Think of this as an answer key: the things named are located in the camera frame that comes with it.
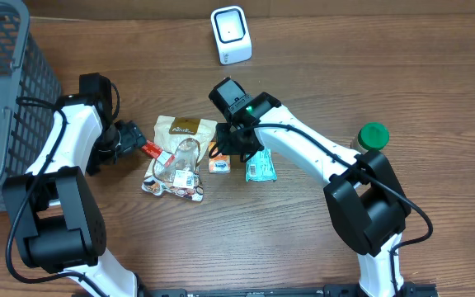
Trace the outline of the white snack bag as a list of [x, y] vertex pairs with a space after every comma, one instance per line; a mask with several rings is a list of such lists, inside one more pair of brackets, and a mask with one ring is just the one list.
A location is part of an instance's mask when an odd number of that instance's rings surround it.
[[200, 163], [215, 135], [214, 120], [160, 115], [151, 142], [175, 156], [169, 167], [151, 158], [142, 190], [155, 196], [170, 193], [201, 202], [204, 188], [200, 180]]

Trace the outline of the green lidded jar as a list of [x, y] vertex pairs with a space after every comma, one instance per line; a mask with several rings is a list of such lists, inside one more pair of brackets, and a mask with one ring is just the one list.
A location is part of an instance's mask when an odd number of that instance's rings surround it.
[[387, 146], [389, 137], [390, 134], [385, 125], [369, 122], [352, 139], [350, 148], [360, 153], [366, 153], [371, 149], [379, 151]]

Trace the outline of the red snack packet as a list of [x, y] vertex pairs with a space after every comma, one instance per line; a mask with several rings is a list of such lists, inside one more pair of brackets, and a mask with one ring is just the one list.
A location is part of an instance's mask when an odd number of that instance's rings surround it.
[[141, 150], [149, 157], [161, 163], [164, 167], [169, 167], [175, 159], [173, 154], [163, 150], [160, 146], [149, 140], [141, 147]]

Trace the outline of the teal snack pouch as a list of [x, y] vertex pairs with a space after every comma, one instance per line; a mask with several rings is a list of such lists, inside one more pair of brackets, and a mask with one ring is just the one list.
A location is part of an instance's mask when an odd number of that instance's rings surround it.
[[277, 180], [271, 151], [268, 148], [257, 152], [246, 162], [247, 182], [274, 182]]

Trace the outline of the small orange box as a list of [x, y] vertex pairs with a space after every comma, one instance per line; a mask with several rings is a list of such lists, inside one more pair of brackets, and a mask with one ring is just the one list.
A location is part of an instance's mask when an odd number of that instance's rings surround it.
[[231, 172], [231, 158], [229, 155], [218, 154], [209, 158], [209, 173], [227, 174]]

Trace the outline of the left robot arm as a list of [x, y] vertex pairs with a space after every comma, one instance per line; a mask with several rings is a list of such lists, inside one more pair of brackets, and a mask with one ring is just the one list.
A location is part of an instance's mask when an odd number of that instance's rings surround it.
[[69, 278], [91, 296], [147, 296], [139, 276], [106, 246], [106, 226], [85, 175], [117, 159], [120, 94], [99, 73], [83, 74], [79, 92], [51, 103], [18, 97], [18, 106], [52, 111], [52, 130], [37, 159], [9, 177], [2, 196], [12, 223], [5, 248], [10, 275], [26, 284]]

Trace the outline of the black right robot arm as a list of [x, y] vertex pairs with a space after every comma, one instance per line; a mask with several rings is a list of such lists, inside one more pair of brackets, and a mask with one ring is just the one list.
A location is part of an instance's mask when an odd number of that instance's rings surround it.
[[231, 78], [209, 93], [226, 120], [217, 136], [223, 153], [247, 161], [269, 149], [292, 161], [322, 185], [336, 233], [356, 252], [359, 288], [367, 296], [400, 296], [404, 280], [397, 247], [411, 208], [387, 158], [360, 153], [320, 135], [272, 95], [256, 97]]

